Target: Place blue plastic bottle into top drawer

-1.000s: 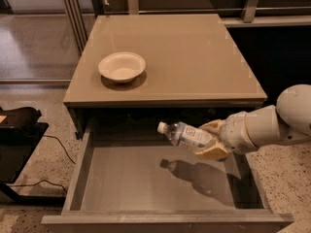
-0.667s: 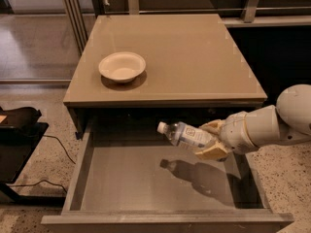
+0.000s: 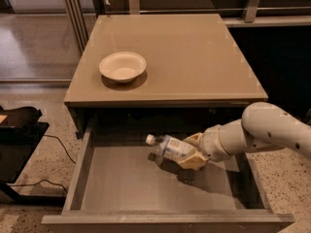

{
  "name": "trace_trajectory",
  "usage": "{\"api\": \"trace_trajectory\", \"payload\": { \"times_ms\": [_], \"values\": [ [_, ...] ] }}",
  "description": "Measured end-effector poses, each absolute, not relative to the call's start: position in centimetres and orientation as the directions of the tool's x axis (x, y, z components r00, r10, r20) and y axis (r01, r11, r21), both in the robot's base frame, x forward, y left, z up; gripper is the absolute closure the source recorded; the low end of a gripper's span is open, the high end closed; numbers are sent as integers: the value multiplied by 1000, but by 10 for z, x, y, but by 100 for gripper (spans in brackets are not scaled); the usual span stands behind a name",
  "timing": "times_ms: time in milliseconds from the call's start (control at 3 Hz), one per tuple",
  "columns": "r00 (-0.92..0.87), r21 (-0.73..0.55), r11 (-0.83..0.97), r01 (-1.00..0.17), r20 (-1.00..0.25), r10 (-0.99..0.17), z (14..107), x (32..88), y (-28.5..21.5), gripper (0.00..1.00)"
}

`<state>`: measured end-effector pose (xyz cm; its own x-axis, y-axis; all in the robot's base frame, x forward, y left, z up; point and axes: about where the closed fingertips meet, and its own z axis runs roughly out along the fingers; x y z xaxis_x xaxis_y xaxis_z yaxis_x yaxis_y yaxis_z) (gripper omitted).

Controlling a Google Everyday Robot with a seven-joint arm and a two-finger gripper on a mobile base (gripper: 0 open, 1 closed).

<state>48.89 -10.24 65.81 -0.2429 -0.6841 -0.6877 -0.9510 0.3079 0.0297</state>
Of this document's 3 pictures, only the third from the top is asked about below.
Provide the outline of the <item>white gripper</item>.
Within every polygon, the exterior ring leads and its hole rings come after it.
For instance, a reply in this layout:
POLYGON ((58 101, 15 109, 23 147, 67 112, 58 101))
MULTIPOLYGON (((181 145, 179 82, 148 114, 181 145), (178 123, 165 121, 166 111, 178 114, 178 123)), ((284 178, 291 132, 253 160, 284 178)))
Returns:
POLYGON ((199 147, 201 152, 196 152, 191 156, 181 160, 178 164, 183 169, 198 171, 204 167, 207 161, 221 162, 230 158, 225 151, 220 140, 220 128, 218 124, 207 128, 203 133, 197 132, 184 139, 184 142, 199 147))

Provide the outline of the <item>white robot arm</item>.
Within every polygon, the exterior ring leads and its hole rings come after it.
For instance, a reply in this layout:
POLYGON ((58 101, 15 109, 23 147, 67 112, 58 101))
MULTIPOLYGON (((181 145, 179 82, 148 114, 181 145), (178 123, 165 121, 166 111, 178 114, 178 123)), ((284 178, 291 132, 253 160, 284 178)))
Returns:
POLYGON ((242 117, 215 125, 185 139, 194 149, 177 160, 183 169, 199 170, 209 161, 221 162, 242 153, 287 148, 311 158, 311 126, 265 102, 249 105, 242 117))

